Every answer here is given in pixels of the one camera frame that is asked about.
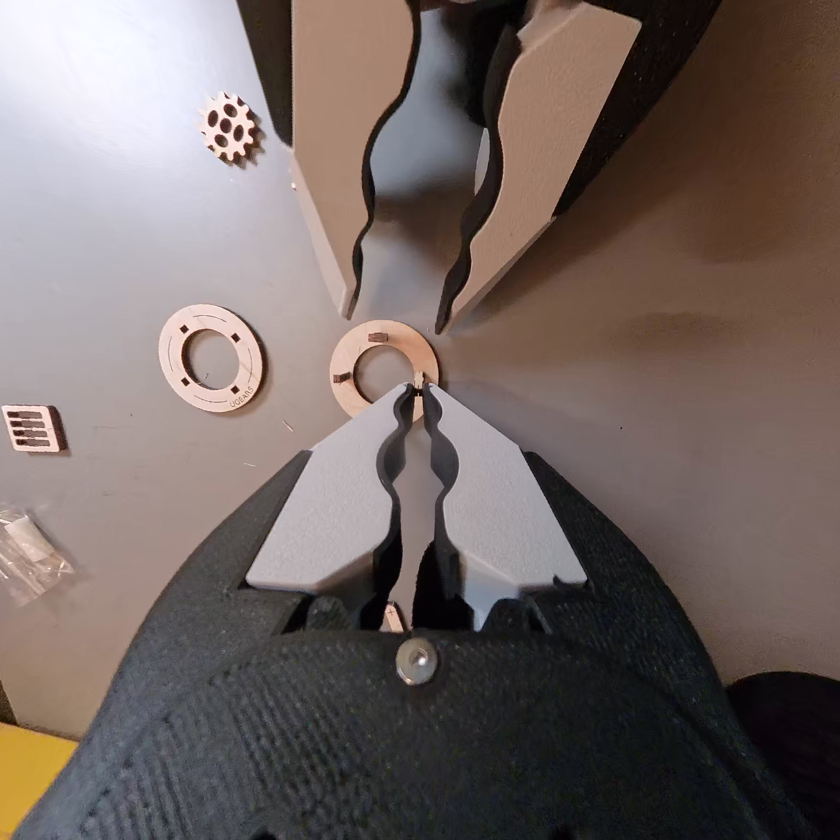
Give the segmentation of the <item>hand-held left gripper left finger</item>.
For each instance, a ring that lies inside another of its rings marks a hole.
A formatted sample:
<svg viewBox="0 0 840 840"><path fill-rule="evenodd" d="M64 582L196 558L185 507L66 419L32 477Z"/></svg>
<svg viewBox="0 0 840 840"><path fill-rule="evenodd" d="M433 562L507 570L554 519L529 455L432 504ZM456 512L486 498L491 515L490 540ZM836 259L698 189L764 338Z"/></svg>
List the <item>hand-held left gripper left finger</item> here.
<svg viewBox="0 0 840 840"><path fill-rule="evenodd" d="M304 465L246 574L259 590L337 598L382 624L402 568L401 505L415 386L401 384L306 450Z"/></svg>

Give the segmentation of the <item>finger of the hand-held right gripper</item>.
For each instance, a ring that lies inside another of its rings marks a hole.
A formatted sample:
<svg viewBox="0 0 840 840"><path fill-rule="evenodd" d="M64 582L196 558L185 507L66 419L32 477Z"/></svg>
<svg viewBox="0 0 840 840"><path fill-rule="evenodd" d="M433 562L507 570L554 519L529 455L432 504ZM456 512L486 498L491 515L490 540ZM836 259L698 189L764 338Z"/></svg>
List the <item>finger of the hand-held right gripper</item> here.
<svg viewBox="0 0 840 840"><path fill-rule="evenodd" d="M551 225L642 21L596 3L531 3L484 90L487 163L460 223L436 334L453 328Z"/></svg>
<svg viewBox="0 0 840 840"><path fill-rule="evenodd" d="M371 155L404 101L419 48L417 2L291 4L291 168L322 278L350 319L375 215Z"/></svg>

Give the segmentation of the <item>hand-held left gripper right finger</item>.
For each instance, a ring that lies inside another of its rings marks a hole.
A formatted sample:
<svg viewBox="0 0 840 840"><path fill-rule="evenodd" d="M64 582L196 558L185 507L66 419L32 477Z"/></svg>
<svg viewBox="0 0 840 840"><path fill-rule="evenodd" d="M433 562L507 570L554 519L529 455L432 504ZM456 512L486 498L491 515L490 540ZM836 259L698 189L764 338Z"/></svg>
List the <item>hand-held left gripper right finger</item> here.
<svg viewBox="0 0 840 840"><path fill-rule="evenodd" d="M446 601L479 631L498 601L583 586L587 574L522 449L439 385L423 388L436 500L434 548Z"/></svg>

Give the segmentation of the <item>grey desk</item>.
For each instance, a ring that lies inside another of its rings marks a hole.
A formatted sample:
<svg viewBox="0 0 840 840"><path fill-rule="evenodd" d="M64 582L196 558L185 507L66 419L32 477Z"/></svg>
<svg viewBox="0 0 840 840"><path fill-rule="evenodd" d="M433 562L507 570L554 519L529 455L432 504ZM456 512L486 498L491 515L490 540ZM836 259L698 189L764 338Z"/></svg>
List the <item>grey desk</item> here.
<svg viewBox="0 0 840 840"><path fill-rule="evenodd" d="M161 589L347 416L235 2L2 2L2 508L75 573L2 589L18 723L80 736ZM241 169L197 128L259 118ZM472 319L447 391L656 565L725 682L838 678L838 2L723 2L656 108Z"/></svg>

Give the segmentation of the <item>small wooden gear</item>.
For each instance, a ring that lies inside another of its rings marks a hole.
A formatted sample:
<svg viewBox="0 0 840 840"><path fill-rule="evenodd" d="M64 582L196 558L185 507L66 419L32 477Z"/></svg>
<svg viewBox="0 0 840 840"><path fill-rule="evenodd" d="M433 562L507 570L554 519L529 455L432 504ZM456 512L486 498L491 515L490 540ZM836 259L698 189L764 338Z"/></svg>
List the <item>small wooden gear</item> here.
<svg viewBox="0 0 840 840"><path fill-rule="evenodd" d="M198 111L197 128L204 145L226 165L244 169L262 150L259 118L235 93L219 91Z"/></svg>

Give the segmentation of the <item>clear plastic bag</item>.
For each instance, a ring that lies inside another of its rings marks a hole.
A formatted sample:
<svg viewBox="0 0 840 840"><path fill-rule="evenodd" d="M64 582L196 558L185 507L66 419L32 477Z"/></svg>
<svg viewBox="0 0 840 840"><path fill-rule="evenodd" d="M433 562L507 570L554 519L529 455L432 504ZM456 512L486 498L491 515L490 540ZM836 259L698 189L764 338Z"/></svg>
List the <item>clear plastic bag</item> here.
<svg viewBox="0 0 840 840"><path fill-rule="evenodd" d="M16 606L25 606L75 573L24 511L1 510L1 584Z"/></svg>

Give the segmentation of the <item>yellow plastic bin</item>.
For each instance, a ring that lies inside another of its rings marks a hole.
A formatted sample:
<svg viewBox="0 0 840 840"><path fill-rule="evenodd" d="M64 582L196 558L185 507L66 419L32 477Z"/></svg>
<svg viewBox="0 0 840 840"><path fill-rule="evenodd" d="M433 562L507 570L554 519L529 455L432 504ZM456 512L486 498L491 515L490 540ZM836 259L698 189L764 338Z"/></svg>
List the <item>yellow plastic bin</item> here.
<svg viewBox="0 0 840 840"><path fill-rule="evenodd" d="M1 838L10 838L76 750L77 741L1 724Z"/></svg>

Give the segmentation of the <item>small slotted wooden frame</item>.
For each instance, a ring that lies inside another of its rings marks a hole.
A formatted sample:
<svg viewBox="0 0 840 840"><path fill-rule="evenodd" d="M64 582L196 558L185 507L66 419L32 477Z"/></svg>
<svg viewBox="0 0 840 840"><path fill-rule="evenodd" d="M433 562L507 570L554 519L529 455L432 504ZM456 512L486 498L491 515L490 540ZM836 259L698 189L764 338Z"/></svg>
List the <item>small slotted wooden frame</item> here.
<svg viewBox="0 0 840 840"><path fill-rule="evenodd" d="M2 417L14 451L58 454L68 450L60 415L53 406L3 405Z"/></svg>

